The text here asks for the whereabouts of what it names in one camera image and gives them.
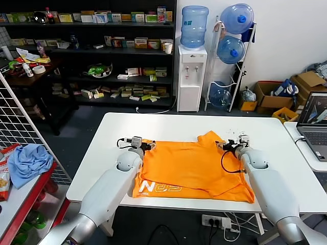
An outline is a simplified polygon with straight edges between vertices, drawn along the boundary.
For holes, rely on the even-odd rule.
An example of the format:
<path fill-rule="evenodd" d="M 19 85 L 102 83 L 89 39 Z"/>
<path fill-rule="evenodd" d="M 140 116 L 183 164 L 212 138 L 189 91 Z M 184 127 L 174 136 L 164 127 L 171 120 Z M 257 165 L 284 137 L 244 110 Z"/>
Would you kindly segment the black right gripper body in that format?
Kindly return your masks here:
<path fill-rule="evenodd" d="M 234 140 L 229 140 L 228 143 L 224 144 L 224 150 L 227 152 L 235 152 L 236 148 L 238 147 L 238 143 Z"/>

